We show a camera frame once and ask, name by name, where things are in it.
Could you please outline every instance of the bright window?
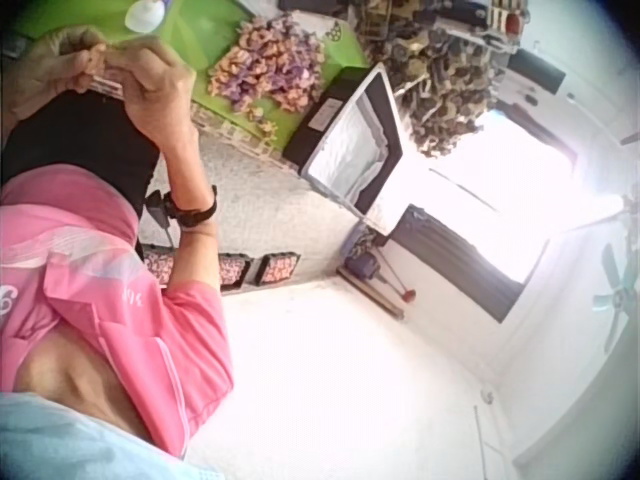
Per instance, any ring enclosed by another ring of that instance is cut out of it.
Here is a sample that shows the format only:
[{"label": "bright window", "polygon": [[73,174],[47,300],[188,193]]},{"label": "bright window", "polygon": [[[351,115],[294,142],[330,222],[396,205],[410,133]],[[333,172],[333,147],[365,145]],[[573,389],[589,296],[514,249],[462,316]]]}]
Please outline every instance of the bright window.
[{"label": "bright window", "polygon": [[499,112],[478,123],[483,132],[420,176],[413,203],[512,280],[525,282],[552,235],[622,208],[620,197],[583,191],[567,157]]}]

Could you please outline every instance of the black wristwatch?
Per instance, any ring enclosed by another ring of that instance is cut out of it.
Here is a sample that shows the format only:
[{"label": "black wristwatch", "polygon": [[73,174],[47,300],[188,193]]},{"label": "black wristwatch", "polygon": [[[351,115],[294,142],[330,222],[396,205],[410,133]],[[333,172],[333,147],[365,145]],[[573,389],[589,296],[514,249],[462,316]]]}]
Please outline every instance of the black wristwatch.
[{"label": "black wristwatch", "polygon": [[173,198],[171,192],[167,192],[162,196],[160,190],[155,190],[145,199],[145,206],[151,217],[162,227],[169,227],[169,219],[175,219],[182,228],[193,228],[202,222],[209,220],[216,213],[218,208],[218,189],[215,185],[211,185],[213,189],[213,205],[207,210],[180,210]]}]

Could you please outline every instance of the pink jacket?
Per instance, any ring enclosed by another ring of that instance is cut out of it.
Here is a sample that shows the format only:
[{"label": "pink jacket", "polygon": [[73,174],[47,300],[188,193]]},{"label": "pink jacket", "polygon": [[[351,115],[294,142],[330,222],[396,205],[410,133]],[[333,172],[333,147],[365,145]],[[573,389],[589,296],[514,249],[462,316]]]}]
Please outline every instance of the pink jacket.
[{"label": "pink jacket", "polygon": [[[65,189],[72,182],[119,195],[87,172],[66,173]],[[164,294],[131,242],[96,229],[95,218],[16,204],[21,178],[9,182],[0,207],[0,390],[13,390],[30,349],[66,321],[108,359],[156,445],[183,455],[233,387],[219,293],[190,282]],[[28,191],[43,178],[33,176]]]}]

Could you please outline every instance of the light blue fabric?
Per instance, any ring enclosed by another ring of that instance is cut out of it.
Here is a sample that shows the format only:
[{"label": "light blue fabric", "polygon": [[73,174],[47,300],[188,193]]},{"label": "light blue fabric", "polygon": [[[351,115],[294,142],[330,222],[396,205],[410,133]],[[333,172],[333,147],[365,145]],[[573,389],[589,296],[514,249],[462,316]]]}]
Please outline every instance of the light blue fabric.
[{"label": "light blue fabric", "polygon": [[0,466],[17,480],[224,480],[31,393],[0,394]]}]

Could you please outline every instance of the tiled floor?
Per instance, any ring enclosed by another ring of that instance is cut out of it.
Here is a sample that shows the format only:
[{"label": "tiled floor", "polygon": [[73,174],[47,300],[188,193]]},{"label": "tiled floor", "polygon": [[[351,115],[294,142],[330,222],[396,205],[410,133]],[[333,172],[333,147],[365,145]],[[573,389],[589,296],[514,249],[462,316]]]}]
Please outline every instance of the tiled floor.
[{"label": "tiled floor", "polygon": [[[216,218],[221,252],[254,258],[297,252],[302,258],[295,282],[335,272],[340,246],[357,222],[353,214],[313,192],[295,175],[247,157],[211,136],[201,135],[200,149],[209,178],[218,186]],[[150,188],[169,189],[162,161]],[[177,242],[179,229],[172,227]],[[146,212],[140,238],[143,243],[168,244],[164,232]]]}]

